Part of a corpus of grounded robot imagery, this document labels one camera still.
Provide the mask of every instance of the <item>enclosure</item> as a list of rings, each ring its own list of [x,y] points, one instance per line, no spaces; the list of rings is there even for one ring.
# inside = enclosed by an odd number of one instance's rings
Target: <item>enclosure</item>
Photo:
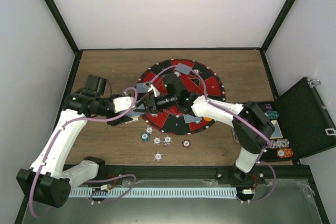
[[[15,219],[15,223],[61,221],[58,209],[45,220],[31,218],[28,199],[15,176],[39,155],[66,97],[83,88],[89,75],[109,80],[111,87],[106,86],[102,97],[111,98],[127,87],[138,89],[173,65],[199,73],[211,99],[233,104],[254,101],[267,115],[278,114],[272,118],[276,133],[271,140],[286,140],[288,145],[281,147],[286,155],[274,147],[261,161],[275,168],[279,189],[270,201],[245,212],[255,212],[253,218],[258,219],[262,206],[277,202],[289,219],[262,215],[264,220],[295,223],[297,207],[307,223],[336,220],[330,193],[336,173],[332,158],[336,144],[333,0],[2,0],[1,5],[2,87],[6,94],[2,97],[1,157],[11,164],[3,168],[6,176],[1,180],[8,188],[2,196],[9,197],[10,204],[3,200],[1,206],[12,213],[3,213],[4,223]],[[175,73],[189,92],[205,93],[192,71],[173,68],[170,73]],[[161,79],[154,85],[161,93],[167,92]],[[247,186],[222,176],[229,173],[241,150],[232,127],[207,117],[197,120],[167,109],[159,115],[142,113],[138,121],[117,126],[89,121],[76,138],[65,168],[94,156],[106,162],[109,174],[135,174],[143,183],[179,180],[188,186],[185,180],[214,179],[219,185]],[[152,128],[145,139],[148,127]],[[168,144],[163,141],[167,136]],[[256,168],[255,174],[259,173],[265,176],[259,178],[262,183],[272,179],[267,167]],[[288,198],[293,200],[291,205],[285,203]],[[239,211],[237,202],[224,201],[228,209]],[[157,202],[167,203],[174,212],[177,206],[187,204],[177,199],[125,199],[123,204],[141,202],[153,209]],[[85,206],[79,207],[81,204],[81,199],[69,199],[67,209],[90,213]],[[77,219],[66,207],[60,210],[68,221]],[[225,216],[237,220],[230,211],[222,215],[218,211],[209,223],[218,223]],[[139,221],[150,223],[165,216],[160,212],[146,219],[144,213],[148,209],[131,211],[130,219],[111,220],[123,223],[139,216]],[[185,217],[170,221],[192,221]]]

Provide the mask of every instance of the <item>white wall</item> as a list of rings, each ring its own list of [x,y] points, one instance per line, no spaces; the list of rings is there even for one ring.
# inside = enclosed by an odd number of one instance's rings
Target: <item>white wall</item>
[[[280,94],[303,76],[317,87],[336,122],[336,0],[297,0],[267,51]],[[336,223],[336,148],[305,158],[331,223]]]
[[[43,0],[0,0],[0,222],[14,223],[16,182],[47,142],[73,53]]]
[[[55,0],[79,48],[260,47],[285,0]]]

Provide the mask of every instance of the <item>wire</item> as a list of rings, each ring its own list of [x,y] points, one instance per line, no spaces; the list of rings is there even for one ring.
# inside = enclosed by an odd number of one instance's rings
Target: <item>wire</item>
[[[108,178],[115,178],[114,175],[107,175],[107,177],[108,177]],[[114,181],[113,181],[113,186],[110,188],[110,190],[113,189],[113,188],[115,188],[115,186],[116,186],[115,184],[116,184],[116,183],[117,183],[117,180],[114,180]]]
[[[252,200],[252,201],[250,201],[250,202],[249,202],[250,204],[252,204],[252,203],[258,203],[258,202],[260,202],[260,201],[262,201],[262,200],[268,198],[268,197],[273,193],[273,191],[274,191],[274,189],[275,189],[275,185],[276,185],[276,179],[277,179],[277,176],[276,176],[276,174],[275,174],[275,171],[274,171],[273,167],[272,167],[270,164],[268,164],[268,163],[266,163],[266,162],[264,162],[264,161],[258,161],[257,164],[260,164],[260,165],[267,165],[267,166],[271,169],[271,171],[272,171],[272,173],[273,173],[273,185],[272,185],[271,190],[268,192],[268,194],[266,194],[265,196],[263,196],[263,198],[260,198],[260,199],[257,199],[257,200]]]
[[[114,181],[114,180],[117,180],[117,179],[120,179],[120,178],[126,178],[126,177],[133,177],[134,181],[133,181],[133,184],[120,196],[118,196],[117,198],[114,198],[114,199],[107,199],[107,200],[104,200],[104,201],[99,201],[97,202],[97,204],[106,204],[106,203],[110,203],[110,202],[114,202],[118,199],[121,199],[122,197],[124,197],[126,194],[129,193],[130,190],[132,190],[132,188],[136,185],[137,181],[136,181],[136,177],[134,174],[125,174],[125,175],[121,175],[121,176],[118,176],[118,177],[114,177],[114,178],[109,178],[109,179],[104,179],[104,180],[88,180],[86,181],[86,183],[104,183],[104,182],[110,182],[110,181]],[[95,201],[92,199],[92,197],[98,193],[98,192],[101,192],[102,190],[100,191],[95,191],[91,194],[90,196],[90,200],[91,200],[91,204],[94,204]]]
[[[137,99],[138,99],[138,91],[136,90],[136,88],[134,87],[130,87],[130,88],[126,88],[124,90],[124,93],[126,94],[127,91],[129,90],[133,90],[134,91],[134,100],[131,104],[131,106],[126,109],[125,111],[123,111],[122,113],[120,113],[119,115],[113,117],[113,118],[108,118],[108,119],[96,119],[96,118],[75,118],[75,119],[72,119],[68,122],[66,122],[64,125],[62,125],[62,128],[63,129],[59,129],[56,134],[54,135],[54,137],[52,138],[47,150],[46,150],[46,154],[44,155],[43,159],[42,159],[42,164],[40,165],[40,167],[38,168],[36,174],[35,174],[35,177],[33,179],[33,183],[32,183],[32,187],[30,189],[30,192],[29,192],[29,210],[30,210],[30,213],[32,216],[34,216],[35,218],[40,218],[42,217],[43,215],[45,215],[51,207],[48,207],[41,215],[38,215],[35,213],[34,211],[34,206],[33,206],[33,197],[34,197],[34,191],[35,191],[35,187],[36,187],[36,184],[37,184],[37,179],[38,179],[38,176],[40,175],[41,171],[42,171],[42,168],[44,166],[44,163],[46,162],[47,158],[48,158],[48,155],[51,151],[51,148],[52,146],[54,145],[57,137],[59,136],[59,134],[65,129],[66,126],[68,126],[70,123],[73,123],[75,121],[81,121],[81,120],[87,120],[87,121],[93,121],[93,122],[111,122],[111,121],[114,121],[114,120],[117,120],[121,117],[123,117],[124,115],[126,115],[135,105],[135,103],[137,102]]]
[[[106,80],[107,84],[110,87],[110,96],[106,97],[106,98],[103,97],[103,99],[110,99],[112,97],[112,85],[111,85],[111,83],[110,83],[110,81],[108,79],[105,79],[105,80]]]
[[[256,175],[252,175],[252,178],[254,178],[254,181],[255,181],[254,192],[256,192],[257,191],[257,185],[258,185],[257,176]]]

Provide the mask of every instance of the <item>wooden table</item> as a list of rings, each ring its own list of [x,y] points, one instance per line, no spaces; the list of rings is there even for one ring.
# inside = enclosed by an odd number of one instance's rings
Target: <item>wooden table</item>
[[[148,67],[166,59],[191,59],[214,70],[225,86],[227,102],[270,101],[272,93],[258,50],[99,50],[84,51],[73,91],[85,85],[89,74],[110,80],[113,93],[122,94],[135,86]],[[240,145],[233,141],[231,128],[216,122],[210,128],[193,135],[173,135],[169,146],[142,142],[140,134],[147,124],[139,122],[111,127],[105,123],[88,122],[71,149],[67,164],[79,163],[86,156],[102,158],[113,165],[232,165]],[[184,148],[183,140],[191,146]],[[163,159],[154,160],[161,152]]]

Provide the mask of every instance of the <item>robotic arm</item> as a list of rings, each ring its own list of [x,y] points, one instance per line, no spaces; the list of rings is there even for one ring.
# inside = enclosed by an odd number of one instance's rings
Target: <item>robotic arm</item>
[[[239,115],[267,138],[270,138],[274,126],[264,115],[261,108],[254,102],[248,102],[244,105],[230,104],[208,99],[198,93],[188,92],[175,74],[165,75],[163,82],[166,85],[167,94],[160,94],[154,85],[147,83],[148,94],[136,104],[137,107],[144,104],[145,109],[133,108],[133,110],[135,112],[158,113],[176,105],[184,114],[205,116],[233,127],[242,145],[239,157],[234,165],[234,175],[239,180],[244,180],[253,168],[259,153],[263,150],[265,140],[244,123],[234,118],[232,114]],[[61,207],[68,199],[72,189],[87,180],[96,178],[99,170],[104,167],[105,162],[103,160],[87,157],[80,164],[62,171],[76,137],[87,123],[84,118],[91,117],[93,114],[111,118],[130,108],[133,102],[132,97],[115,94],[108,98],[101,98],[105,86],[106,79],[89,76],[84,88],[66,97],[59,122],[47,145],[32,163],[29,170],[20,169],[17,174],[17,181],[27,197],[32,188],[33,179],[41,165],[43,167],[35,186],[34,200],[54,207]],[[230,111],[230,113],[224,112],[222,108]],[[83,118],[84,120],[74,121],[67,127],[62,127],[66,122],[75,118]],[[125,115],[118,120],[108,122],[108,124],[115,126],[131,121],[134,121],[134,118]],[[57,137],[57,144],[51,146],[51,142],[59,130],[61,131]],[[50,148],[49,155],[43,162],[45,154]]]
[[[209,99],[204,95],[188,92],[182,81],[175,74],[167,74],[163,78],[167,94],[156,95],[159,92],[150,83],[146,84],[151,91],[150,95],[143,99],[145,110],[136,110],[146,113],[157,113],[163,109],[176,105],[181,112],[192,116],[207,117],[223,122],[233,127],[242,146],[239,157],[235,163],[234,175],[240,181],[246,178],[254,167],[257,158],[265,147],[265,140],[242,121],[236,119],[233,114],[247,121],[267,139],[275,128],[270,120],[264,115],[261,108],[255,102],[246,104],[231,104],[223,101]]]

